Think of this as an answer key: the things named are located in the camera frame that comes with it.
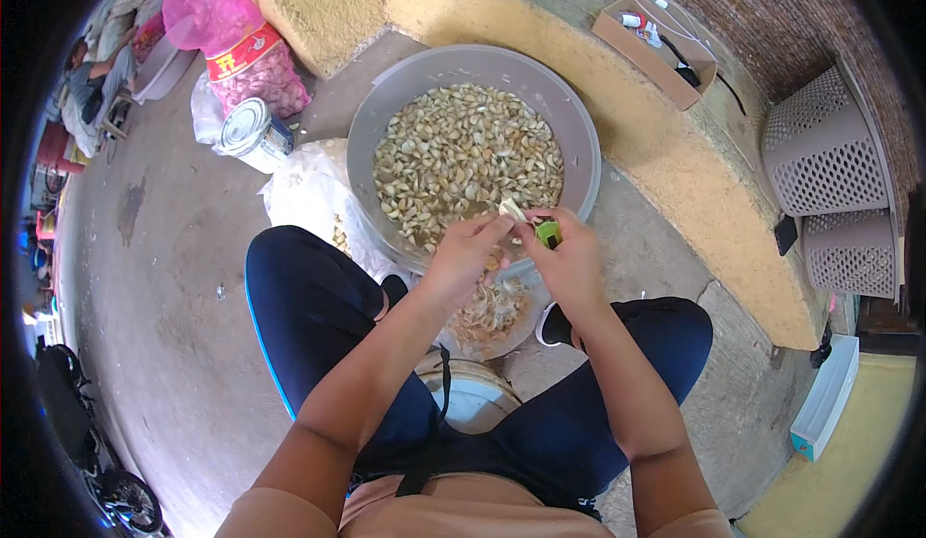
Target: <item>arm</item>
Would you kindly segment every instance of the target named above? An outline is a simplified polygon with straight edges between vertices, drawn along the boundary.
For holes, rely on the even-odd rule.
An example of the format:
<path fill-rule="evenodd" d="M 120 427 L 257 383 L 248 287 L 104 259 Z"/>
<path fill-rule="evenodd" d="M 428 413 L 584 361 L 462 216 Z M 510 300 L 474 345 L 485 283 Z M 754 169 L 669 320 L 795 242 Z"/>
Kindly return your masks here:
<path fill-rule="evenodd" d="M 447 231 L 422 282 L 309 393 L 254 487 L 301 497 L 339 524 L 357 454 L 513 224 L 488 217 Z"/>
<path fill-rule="evenodd" d="M 113 53 L 107 60 L 105 60 L 105 62 L 96 62 L 90 66 L 90 80 L 99 78 L 100 76 L 105 76 L 112 70 L 113 64 L 116 62 L 116 56 L 119 55 L 119 52 L 123 47 L 129 44 L 129 41 L 132 41 L 132 38 L 135 37 L 135 32 L 137 30 L 138 28 L 136 27 L 129 28 L 124 34 L 122 34 L 122 39 L 116 46 L 116 49 L 113 50 Z"/>
<path fill-rule="evenodd" d="M 527 212 L 538 215 L 559 222 L 563 243 L 555 251 L 527 225 L 518 225 L 517 235 L 582 336 L 614 440 L 630 462 L 637 532 L 648 536 L 682 516 L 715 509 L 675 398 L 608 304 L 595 232 L 565 209 Z"/>

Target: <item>red label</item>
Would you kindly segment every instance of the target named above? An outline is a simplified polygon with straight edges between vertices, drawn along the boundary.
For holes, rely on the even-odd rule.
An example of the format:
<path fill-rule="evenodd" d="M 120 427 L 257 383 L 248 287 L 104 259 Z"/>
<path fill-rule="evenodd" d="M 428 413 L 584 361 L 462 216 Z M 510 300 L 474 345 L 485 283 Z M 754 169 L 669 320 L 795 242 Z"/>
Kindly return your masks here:
<path fill-rule="evenodd" d="M 223 81 L 233 78 L 273 49 L 283 38 L 264 22 L 257 31 L 239 41 L 221 54 L 205 58 L 205 67 L 209 71 L 209 81 Z"/>

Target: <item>red container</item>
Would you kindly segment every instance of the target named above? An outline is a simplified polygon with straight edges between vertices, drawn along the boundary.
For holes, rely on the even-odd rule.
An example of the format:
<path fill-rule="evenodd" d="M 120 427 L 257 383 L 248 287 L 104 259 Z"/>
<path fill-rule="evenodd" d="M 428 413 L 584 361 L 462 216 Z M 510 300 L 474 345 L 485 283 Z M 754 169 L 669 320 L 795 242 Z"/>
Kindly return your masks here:
<path fill-rule="evenodd" d="M 39 152 L 36 161 L 46 166 L 52 166 L 63 172 L 80 174 L 83 172 L 83 165 L 67 160 L 68 153 L 68 131 L 64 129 L 64 124 L 54 124 L 47 122 L 45 132 L 41 134 L 39 140 Z"/>

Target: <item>black shoe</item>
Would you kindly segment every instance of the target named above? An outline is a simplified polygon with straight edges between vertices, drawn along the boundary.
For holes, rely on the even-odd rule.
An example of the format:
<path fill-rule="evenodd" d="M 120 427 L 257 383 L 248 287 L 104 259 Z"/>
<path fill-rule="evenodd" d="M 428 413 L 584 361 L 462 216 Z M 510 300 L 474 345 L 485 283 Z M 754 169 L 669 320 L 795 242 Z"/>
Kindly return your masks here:
<path fill-rule="evenodd" d="M 572 347 L 572 323 L 563 315 L 563 310 L 559 308 L 556 301 L 547 305 L 541 313 L 534 335 L 537 336 L 541 345 L 547 347 L 557 345 Z"/>
<path fill-rule="evenodd" d="M 380 283 L 380 287 L 389 297 L 389 309 L 393 308 L 396 303 L 402 300 L 402 297 L 409 294 L 409 286 L 405 280 L 396 274 L 387 275 Z"/>

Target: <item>motorcycle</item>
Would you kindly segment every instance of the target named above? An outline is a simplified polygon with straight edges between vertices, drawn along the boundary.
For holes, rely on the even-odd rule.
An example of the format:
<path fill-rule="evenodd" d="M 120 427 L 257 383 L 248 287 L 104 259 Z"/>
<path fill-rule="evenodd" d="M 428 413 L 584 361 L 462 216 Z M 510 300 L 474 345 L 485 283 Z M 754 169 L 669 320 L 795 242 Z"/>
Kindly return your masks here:
<path fill-rule="evenodd" d="M 103 520 L 111 528 L 119 525 L 136 535 L 162 532 L 155 493 L 122 468 L 111 443 L 94 423 L 94 398 L 83 390 L 91 382 L 83 375 L 80 360 L 65 345 L 46 347 L 40 337 L 35 361 L 46 414 Z"/>

